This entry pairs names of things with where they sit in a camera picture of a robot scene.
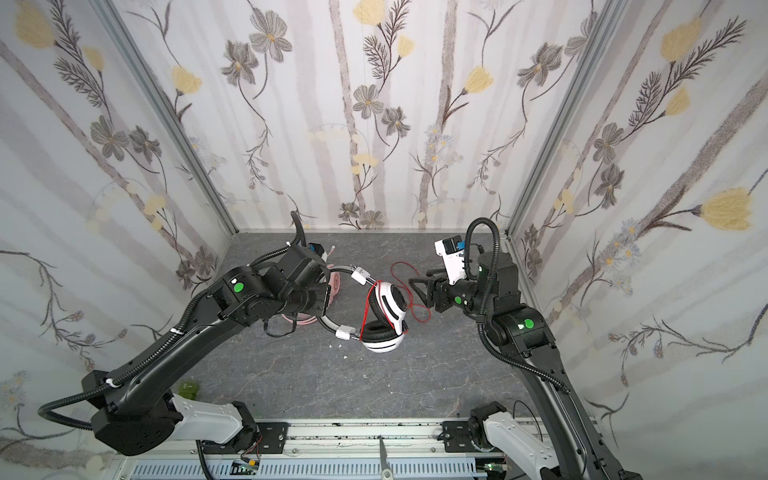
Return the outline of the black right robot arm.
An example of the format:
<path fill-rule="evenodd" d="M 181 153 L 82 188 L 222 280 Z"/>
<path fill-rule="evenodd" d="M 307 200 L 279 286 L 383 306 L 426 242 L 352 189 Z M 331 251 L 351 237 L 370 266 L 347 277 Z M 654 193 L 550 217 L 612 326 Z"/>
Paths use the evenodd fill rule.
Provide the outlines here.
<path fill-rule="evenodd" d="M 424 306 L 442 313 L 459 308 L 473 320 L 479 340 L 496 360 L 521 371 L 548 439 L 520 426 L 497 405 L 468 420 L 479 450 L 497 449 L 528 479 L 637 479 L 611 452 L 584 408 L 543 315 L 521 299 L 518 267 L 502 257 L 494 221 L 473 220 L 464 236 L 446 240 L 457 266 L 430 270 L 408 283 Z"/>

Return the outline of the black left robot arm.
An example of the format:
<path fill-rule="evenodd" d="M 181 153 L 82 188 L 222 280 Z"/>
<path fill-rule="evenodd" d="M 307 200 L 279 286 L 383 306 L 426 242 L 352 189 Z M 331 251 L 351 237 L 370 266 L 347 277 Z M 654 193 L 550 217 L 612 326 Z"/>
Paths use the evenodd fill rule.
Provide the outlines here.
<path fill-rule="evenodd" d="M 171 388 L 207 354 L 257 322 L 326 312 L 326 251 L 307 241 L 301 225 L 295 229 L 285 246 L 229 270 L 197 293 L 179 322 L 134 359 L 110 372 L 91 372 L 82 392 L 43 404 L 39 416 L 88 430 L 124 456 L 146 453 L 181 432 L 192 417 Z"/>

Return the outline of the pink headphones with cable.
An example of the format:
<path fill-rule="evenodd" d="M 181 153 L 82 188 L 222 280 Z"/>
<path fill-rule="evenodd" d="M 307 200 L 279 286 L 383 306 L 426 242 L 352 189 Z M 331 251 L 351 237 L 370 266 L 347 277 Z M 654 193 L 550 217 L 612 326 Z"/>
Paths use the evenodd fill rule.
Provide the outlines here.
<path fill-rule="evenodd" d="M 328 308 L 340 290 L 339 273 L 320 274 L 318 282 L 289 293 L 288 306 L 281 313 L 281 317 L 299 326 L 315 323 L 318 321 L 318 314 L 321 314 L 321 308 Z"/>

